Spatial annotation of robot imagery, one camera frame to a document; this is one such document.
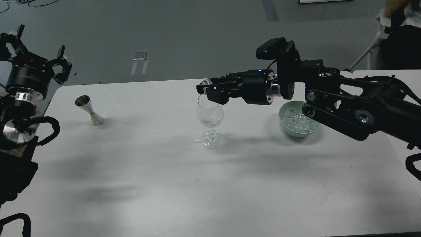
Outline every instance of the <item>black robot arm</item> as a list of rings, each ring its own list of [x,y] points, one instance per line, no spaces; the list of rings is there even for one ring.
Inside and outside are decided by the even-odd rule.
[[[28,51],[21,41],[24,25],[16,33],[0,34],[0,61],[12,63],[12,70],[5,86],[7,95],[0,97],[0,149],[24,148],[21,157],[7,151],[0,151],[0,205],[14,200],[32,180],[38,165],[32,162],[35,147],[45,145],[60,132],[59,122],[51,117],[34,117],[35,103],[47,97],[51,78],[63,84],[67,81],[72,64],[60,47],[57,58],[49,61]],[[7,48],[10,44],[16,56]],[[61,66],[55,74],[53,68]],[[35,124],[50,123],[54,132],[42,141],[35,136]]]
[[[285,38],[267,41],[257,49],[256,57],[274,59],[277,75],[269,68],[230,73],[204,80],[196,86],[197,92],[219,104],[241,97],[249,104],[270,105],[274,97],[290,100],[294,83],[301,82],[305,84],[304,115],[356,140],[383,131],[408,142],[409,149],[421,148],[421,106],[404,98],[409,96],[418,104],[421,100],[395,76],[345,78],[340,70],[324,67],[322,60],[302,61],[294,42]],[[352,95],[341,85],[362,88],[362,93]],[[407,169],[421,180],[413,166],[417,159],[420,155],[407,160]]]

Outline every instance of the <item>glass stem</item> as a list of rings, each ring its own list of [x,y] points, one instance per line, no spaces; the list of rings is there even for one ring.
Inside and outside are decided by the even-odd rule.
[[[209,138],[210,138],[210,139],[215,139],[215,138],[216,138],[216,136],[215,136],[215,134],[213,133],[213,131],[212,131],[212,132],[210,132]]]

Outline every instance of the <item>jigger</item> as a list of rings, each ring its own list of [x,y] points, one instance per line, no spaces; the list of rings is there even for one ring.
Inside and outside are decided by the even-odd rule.
[[[99,126],[104,123],[104,118],[93,111],[91,99],[87,95],[79,96],[75,100],[75,105],[91,115],[92,124]]]

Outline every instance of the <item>person's arm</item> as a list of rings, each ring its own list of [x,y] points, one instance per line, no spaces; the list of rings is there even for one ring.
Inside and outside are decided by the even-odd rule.
[[[409,2],[410,0],[387,0],[384,15],[387,18],[391,18],[396,13],[405,9],[405,7],[408,6]]]

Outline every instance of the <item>green bowl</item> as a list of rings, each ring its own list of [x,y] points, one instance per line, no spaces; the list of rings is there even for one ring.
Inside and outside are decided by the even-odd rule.
[[[281,122],[281,114],[284,114],[285,111],[287,110],[287,108],[293,109],[297,112],[301,112],[301,107],[305,104],[304,101],[299,101],[299,100],[293,100],[293,101],[289,101],[287,103],[285,103],[284,105],[281,106],[281,108],[279,109],[279,114],[278,114],[278,119],[279,119],[279,123],[281,124],[282,129],[288,133],[291,136],[294,137],[306,137],[312,133],[314,133],[315,131],[317,131],[320,128],[320,123],[315,121],[316,124],[316,129],[314,129],[311,132],[304,132],[304,133],[300,133],[300,132],[295,132],[290,130],[289,128],[287,128],[282,122]]]

